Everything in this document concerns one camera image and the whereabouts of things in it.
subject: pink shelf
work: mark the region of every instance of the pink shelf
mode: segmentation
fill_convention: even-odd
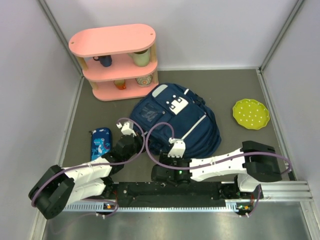
[[[126,89],[119,90],[113,81],[97,83],[98,89],[92,90],[93,95],[101,101],[141,98],[146,96],[158,83],[152,82],[149,86],[139,86],[135,79],[125,80]]]
[[[93,58],[89,59],[86,64],[87,70],[83,70],[86,79],[92,82],[106,82],[120,79],[133,79],[144,77],[152,74],[156,69],[158,62],[149,62],[147,66],[137,66],[132,58],[124,53],[112,55],[111,66],[105,67],[99,61]]]
[[[82,58],[139,52],[156,41],[156,32],[145,24],[85,29],[69,41],[70,51]]]

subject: navy blue backpack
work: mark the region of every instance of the navy blue backpack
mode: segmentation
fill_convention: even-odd
[[[144,97],[133,109],[130,118],[145,132],[155,124],[167,122],[174,129],[174,137],[183,139],[185,158],[207,158],[221,142],[214,113],[205,101],[191,90],[173,83],[160,84]],[[155,128],[149,138],[153,154],[168,153],[171,149],[168,126]]]

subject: yellow green plate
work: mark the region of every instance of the yellow green plate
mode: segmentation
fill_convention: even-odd
[[[254,99],[245,98],[237,101],[232,110],[237,123],[246,129],[259,130],[267,126],[270,120],[269,111],[265,105]]]

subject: white wall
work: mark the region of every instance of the white wall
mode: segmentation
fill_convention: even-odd
[[[320,211],[320,1],[306,0],[265,77],[295,172],[308,180]]]
[[[28,193],[58,161],[79,75],[35,0],[0,7],[0,239],[29,237]]]
[[[144,23],[160,69],[258,67],[297,0],[46,0],[69,40],[88,28]]]

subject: cup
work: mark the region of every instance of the cup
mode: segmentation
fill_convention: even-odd
[[[111,55],[106,56],[94,56],[93,60],[100,61],[101,65],[104,67],[109,67],[112,64],[112,58]]]
[[[135,80],[140,87],[147,87],[152,82],[152,74],[150,74],[149,76],[137,77]]]
[[[114,80],[113,83],[116,86],[116,88],[119,90],[126,89],[126,80],[125,79]]]
[[[137,51],[134,53],[128,53],[128,55],[133,59],[135,65],[139,67],[145,67],[150,62],[150,49],[143,51]]]

